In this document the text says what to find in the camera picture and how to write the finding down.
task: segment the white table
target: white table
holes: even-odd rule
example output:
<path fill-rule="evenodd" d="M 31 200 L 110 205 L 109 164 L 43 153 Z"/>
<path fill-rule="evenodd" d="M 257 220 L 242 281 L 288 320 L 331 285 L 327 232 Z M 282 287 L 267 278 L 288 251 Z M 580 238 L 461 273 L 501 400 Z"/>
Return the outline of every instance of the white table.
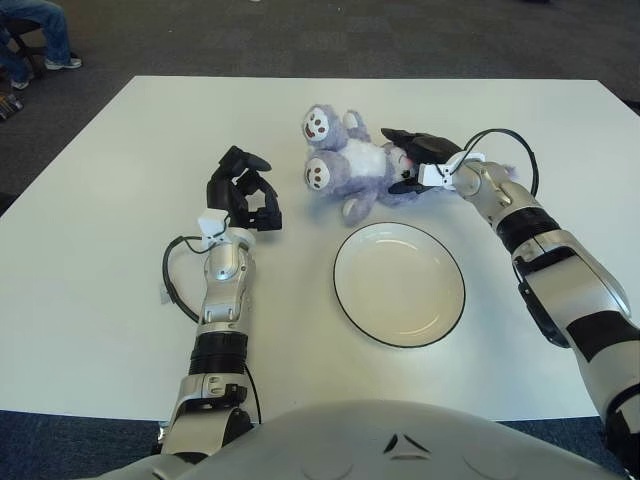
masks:
<path fill-rule="evenodd" d="M 248 361 L 265 419 L 372 397 L 499 420 L 594 415 L 572 352 L 538 332 L 506 250 L 453 194 L 377 205 L 362 225 L 405 222 L 447 246 L 467 287 L 455 330 L 401 350 L 348 321 L 332 266 L 353 229 L 301 180 L 299 122 L 315 102 L 359 109 L 379 143 L 381 127 L 459 144 L 488 127 L 515 129 L 538 156 L 539 200 L 640 307 L 640 120 L 595 81 L 136 77 L 0 219 L 0 408 L 169 416 L 195 326 L 160 303 L 160 260 L 174 236 L 198 233 L 205 184 L 237 144 L 272 163 L 284 212 L 284 230 L 258 234 L 255 252 Z M 508 137 L 478 148 L 529 183 L 527 157 Z M 176 253 L 172 267 L 194 307 L 203 261 Z"/>

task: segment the blue jeans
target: blue jeans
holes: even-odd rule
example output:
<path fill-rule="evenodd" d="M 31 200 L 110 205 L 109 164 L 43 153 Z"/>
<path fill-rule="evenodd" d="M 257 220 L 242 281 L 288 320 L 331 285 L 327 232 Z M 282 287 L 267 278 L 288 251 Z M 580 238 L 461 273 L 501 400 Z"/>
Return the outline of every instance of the blue jeans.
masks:
<path fill-rule="evenodd" d="M 61 7 L 44 0 L 0 0 L 0 14 L 38 22 L 47 40 L 47 58 L 55 63 L 69 63 L 67 21 Z M 10 38 L 9 32 L 0 27 L 0 63 L 14 81 L 24 82 L 29 78 L 29 70 L 22 59 L 7 47 Z"/>

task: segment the plush bear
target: plush bear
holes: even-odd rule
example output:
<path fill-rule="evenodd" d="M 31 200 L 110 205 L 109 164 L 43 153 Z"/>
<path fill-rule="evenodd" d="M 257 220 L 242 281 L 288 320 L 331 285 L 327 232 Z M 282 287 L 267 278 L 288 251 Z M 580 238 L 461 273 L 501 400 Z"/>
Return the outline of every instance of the plush bear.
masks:
<path fill-rule="evenodd" d="M 322 195 L 346 198 L 342 214 L 347 226 L 362 221 L 376 200 L 397 206 L 418 197 L 416 192 L 388 192 L 394 183 L 415 175 L 417 168 L 392 143 L 371 143 L 358 112 L 349 110 L 340 121 L 330 105 L 314 105 L 304 117 L 302 133 L 310 146 L 305 182 Z"/>

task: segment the person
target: person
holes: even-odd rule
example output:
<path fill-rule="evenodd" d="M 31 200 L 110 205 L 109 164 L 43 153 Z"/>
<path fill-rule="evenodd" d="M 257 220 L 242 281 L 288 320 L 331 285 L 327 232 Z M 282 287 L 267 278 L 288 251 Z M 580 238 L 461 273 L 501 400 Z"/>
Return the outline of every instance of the person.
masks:
<path fill-rule="evenodd" d="M 44 66 L 47 70 L 75 69 L 82 60 L 71 56 L 67 21 L 59 5 L 45 0 L 0 0 L 0 16 L 5 19 L 25 19 L 38 22 L 47 41 Z M 11 86 L 24 90 L 29 86 L 31 73 L 23 60 L 7 44 L 11 36 L 0 25 L 0 63 L 11 77 Z"/>

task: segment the plate rim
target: plate rim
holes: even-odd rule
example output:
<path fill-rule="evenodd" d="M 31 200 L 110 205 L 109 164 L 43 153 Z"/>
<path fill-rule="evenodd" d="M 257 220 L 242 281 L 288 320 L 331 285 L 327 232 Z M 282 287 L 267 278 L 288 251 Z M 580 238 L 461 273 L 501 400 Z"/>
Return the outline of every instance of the plate rim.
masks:
<path fill-rule="evenodd" d="M 355 322 L 355 320 L 353 320 L 353 318 L 351 318 L 351 315 L 349 315 L 349 313 L 347 312 L 347 309 L 344 307 L 344 305 L 342 303 L 342 300 L 340 300 L 340 294 L 338 293 L 338 287 L 336 285 L 336 265 L 338 264 L 338 257 L 340 257 L 340 252 L 342 251 L 342 248 L 351 239 L 351 237 L 353 237 L 356 233 L 360 232 L 361 230 L 364 230 L 365 228 L 373 227 L 375 225 L 402 225 L 404 227 L 409 227 L 409 228 L 413 228 L 415 230 L 418 230 L 418 231 L 424 233 L 425 235 L 431 237 L 433 240 L 435 240 L 442 248 L 444 248 L 445 252 L 447 252 L 449 254 L 449 257 L 451 257 L 451 260 L 453 260 L 453 264 L 458 269 L 458 273 L 460 274 L 460 279 L 462 280 L 462 308 L 460 308 L 460 313 L 458 314 L 458 318 L 456 319 L 455 322 L 453 322 L 453 324 L 451 325 L 451 328 L 449 328 L 449 330 L 447 330 L 447 332 L 444 335 L 442 335 L 440 338 L 438 338 L 436 340 L 433 340 L 431 342 L 422 343 L 420 345 L 397 345 L 395 343 L 385 342 L 384 340 L 381 340 L 381 339 L 375 337 L 374 335 L 371 335 L 366 330 L 362 329 L 360 327 L 360 325 L 358 325 Z M 375 340 L 376 342 L 382 343 L 383 345 L 388 345 L 390 347 L 395 347 L 395 348 L 405 348 L 405 349 L 426 347 L 428 345 L 433 345 L 434 343 L 437 343 L 440 340 L 446 338 L 455 329 L 455 327 L 458 325 L 458 323 L 460 323 L 460 319 L 462 318 L 462 314 L 464 313 L 464 309 L 465 309 L 466 304 L 467 304 L 467 285 L 466 285 L 466 283 L 464 281 L 464 275 L 462 275 L 462 270 L 460 269 L 460 265 L 458 265 L 458 262 L 456 261 L 455 257 L 451 254 L 449 249 L 440 240 L 438 240 L 436 237 L 431 235 L 429 232 L 425 232 L 421 228 L 418 228 L 418 227 L 413 226 L 413 225 L 409 225 L 407 223 L 402 223 L 402 222 L 374 222 L 374 223 L 370 223 L 369 225 L 365 225 L 363 227 L 360 227 L 359 229 L 351 232 L 349 234 L 349 236 L 347 236 L 347 238 L 345 238 L 343 240 L 343 242 L 340 244 L 340 248 L 338 248 L 338 252 L 336 253 L 336 257 L 333 260 L 333 291 L 334 291 L 334 293 L 336 295 L 336 298 L 338 299 L 338 303 L 340 304 L 340 308 L 342 309 L 344 314 L 347 316 L 349 321 L 358 330 L 360 330 L 362 333 L 364 333 L 367 337 L 371 338 L 372 340 Z"/>

